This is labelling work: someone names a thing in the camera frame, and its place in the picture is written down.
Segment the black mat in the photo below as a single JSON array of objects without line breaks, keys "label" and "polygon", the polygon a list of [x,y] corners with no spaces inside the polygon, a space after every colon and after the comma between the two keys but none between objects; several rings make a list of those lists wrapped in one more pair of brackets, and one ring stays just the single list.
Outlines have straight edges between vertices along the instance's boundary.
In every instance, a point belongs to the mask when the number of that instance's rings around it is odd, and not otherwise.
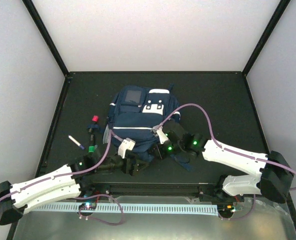
[{"label": "black mat", "polygon": [[[86,153],[71,140],[72,135],[87,146],[86,127],[93,115],[103,126],[109,103],[125,85],[167,88],[174,83],[173,94],[180,104],[196,103],[209,114],[216,138],[228,145],[254,152],[264,152],[264,143],[256,122],[250,97],[240,72],[77,72],[73,75],[48,157],[47,172]],[[197,108],[182,110],[181,124],[189,132],[210,137],[203,113]],[[171,159],[156,161],[138,176],[122,172],[96,174],[95,182],[107,183],[216,183],[220,175],[241,175],[233,168],[205,161],[191,162],[192,172]]]}]

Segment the red cap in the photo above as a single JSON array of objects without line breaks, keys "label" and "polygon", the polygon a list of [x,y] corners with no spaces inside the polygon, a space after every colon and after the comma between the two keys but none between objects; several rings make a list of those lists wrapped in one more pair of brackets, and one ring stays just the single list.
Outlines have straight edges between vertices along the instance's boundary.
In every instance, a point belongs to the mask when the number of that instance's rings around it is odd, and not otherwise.
[{"label": "red cap", "polygon": [[93,118],[92,118],[92,120],[94,121],[94,122],[97,122],[98,121],[98,119],[99,119],[99,117],[98,116],[93,116]]}]

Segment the white wall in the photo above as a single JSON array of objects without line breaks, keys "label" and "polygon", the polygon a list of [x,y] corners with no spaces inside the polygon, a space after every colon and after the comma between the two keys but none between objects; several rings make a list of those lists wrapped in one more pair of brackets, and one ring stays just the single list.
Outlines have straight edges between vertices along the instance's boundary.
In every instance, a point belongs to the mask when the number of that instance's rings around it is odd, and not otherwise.
[{"label": "white wall", "polygon": [[241,71],[280,0],[34,0],[69,71]]},{"label": "white wall", "polygon": [[[248,81],[270,149],[281,152],[296,170],[296,0],[290,2]],[[291,195],[296,207],[296,191]]]},{"label": "white wall", "polygon": [[0,182],[34,176],[63,80],[23,3],[0,0]]}]

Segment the marker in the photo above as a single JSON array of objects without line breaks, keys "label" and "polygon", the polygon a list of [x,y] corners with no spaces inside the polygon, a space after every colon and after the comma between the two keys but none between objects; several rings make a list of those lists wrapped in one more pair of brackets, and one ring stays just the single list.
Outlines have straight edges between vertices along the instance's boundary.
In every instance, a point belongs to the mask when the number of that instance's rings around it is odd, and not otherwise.
[{"label": "marker", "polygon": [[72,136],[68,136],[68,138],[73,141],[78,147],[80,147],[82,150],[84,150],[84,146],[81,145],[76,139],[74,139]]}]

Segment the backpack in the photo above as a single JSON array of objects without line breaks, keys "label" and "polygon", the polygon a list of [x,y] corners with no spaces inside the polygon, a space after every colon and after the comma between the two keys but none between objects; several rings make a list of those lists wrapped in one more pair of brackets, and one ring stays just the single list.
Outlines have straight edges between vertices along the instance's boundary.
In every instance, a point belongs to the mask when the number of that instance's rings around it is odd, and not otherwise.
[{"label": "backpack", "polygon": [[[138,154],[143,161],[152,161],[154,157],[147,151],[159,142],[152,127],[160,124],[179,107],[178,100],[170,93],[172,86],[169,89],[125,86],[110,104],[103,142],[107,142],[108,131],[112,129],[120,138],[135,141],[133,153]],[[173,114],[172,119],[179,122],[180,113]],[[121,144],[115,137],[112,137],[111,143],[117,148]]]}]

